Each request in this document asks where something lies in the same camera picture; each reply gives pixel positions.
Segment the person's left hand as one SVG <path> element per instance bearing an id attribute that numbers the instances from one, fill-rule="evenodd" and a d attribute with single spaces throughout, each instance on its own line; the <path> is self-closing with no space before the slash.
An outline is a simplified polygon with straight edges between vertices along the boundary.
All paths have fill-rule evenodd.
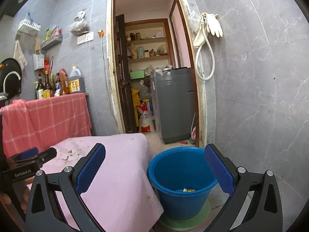
<path id="1" fill-rule="evenodd" d="M 27 205 L 30 194 L 29 186 L 32 186 L 34 181 L 34 177 L 30 177 L 25 179 L 25 182 L 21 184 L 21 186 L 17 190 L 13 190 L 13 193 L 17 195 L 17 201 L 20 204 L 21 209 L 24 214 L 27 213 Z M 1 192 L 1 203 L 4 205 L 12 204 L 12 200 L 9 195 L 4 192 Z"/>

